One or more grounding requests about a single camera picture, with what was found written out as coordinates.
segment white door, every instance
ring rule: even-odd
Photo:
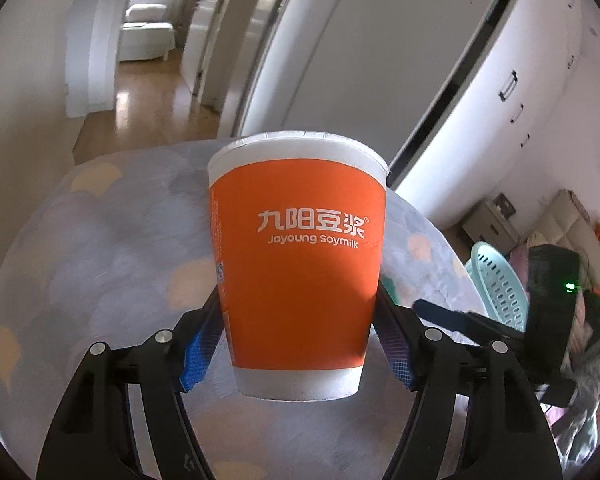
[[[189,26],[187,43],[182,53],[180,73],[189,90],[195,93],[200,79],[200,64],[205,52],[209,30],[212,27],[219,0],[199,0]]]
[[[339,0],[288,0],[248,83],[235,135],[283,129],[315,46]]]
[[[235,121],[240,113],[250,75],[254,64],[258,61],[258,51],[264,46],[268,39],[267,35],[272,32],[282,15],[285,3],[286,0],[258,0],[256,4],[242,40],[234,71],[228,81],[226,92],[222,95],[222,102],[219,103],[219,109],[222,111],[218,128],[219,139],[231,137],[234,132]]]
[[[493,0],[340,0],[285,130],[359,140],[391,163],[453,73]]]

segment wooden floor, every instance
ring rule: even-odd
[[[200,106],[180,76],[182,51],[169,60],[120,63],[116,110],[89,114],[74,147],[76,164],[106,153],[214,139],[219,116]]]

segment white cabinet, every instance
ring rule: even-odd
[[[446,85],[492,1],[340,0],[292,101],[280,103],[283,123],[266,128],[342,134],[391,162]],[[285,91],[284,79],[270,92]]]
[[[459,221],[532,149],[579,52],[578,1],[512,1],[480,70],[397,187],[439,228]]]

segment cup rim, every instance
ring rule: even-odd
[[[298,140],[298,139],[312,139],[312,140],[326,140],[327,142],[335,142],[344,144],[349,148],[353,148],[362,152],[364,155],[371,158],[375,161],[380,168],[385,172],[385,175],[389,174],[389,167],[387,163],[384,161],[380,155],[378,155],[373,149],[368,147],[366,144],[359,142],[358,140],[350,139],[349,137],[340,136],[337,134],[329,134],[325,132],[311,132],[304,130],[289,130],[289,131],[280,131],[280,132],[265,132],[262,134],[256,134],[249,137],[241,137],[239,139],[234,140],[230,144],[221,148],[214,156],[209,160],[208,165],[206,166],[206,170],[211,172],[211,168],[218,163],[218,161],[223,158],[228,153],[236,150],[238,148],[243,148],[248,146],[249,144],[253,144],[255,142],[263,142],[263,141],[271,141],[271,142],[281,142],[282,140]]]

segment tablecloth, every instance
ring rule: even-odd
[[[206,164],[224,144],[184,142],[77,166],[18,234],[0,270],[0,438],[31,477],[90,344],[140,344],[201,307],[214,288]],[[442,234],[391,191],[382,274],[400,304],[425,298],[484,314]],[[130,397],[143,468],[159,478],[139,388]],[[223,337],[184,404],[218,480],[369,480],[387,467],[413,398],[372,331],[360,390],[347,399],[242,396]],[[461,405],[441,474],[455,467]]]

